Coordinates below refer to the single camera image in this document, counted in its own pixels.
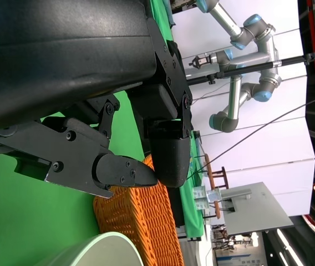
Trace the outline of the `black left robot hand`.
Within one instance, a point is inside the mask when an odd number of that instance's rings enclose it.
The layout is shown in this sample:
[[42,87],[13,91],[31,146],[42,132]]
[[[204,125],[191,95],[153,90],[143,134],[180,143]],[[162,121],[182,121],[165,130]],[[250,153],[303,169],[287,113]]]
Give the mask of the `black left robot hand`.
[[[109,150],[125,91],[153,167]],[[104,198],[181,187],[192,95],[149,1],[0,1],[0,154],[22,175]]]

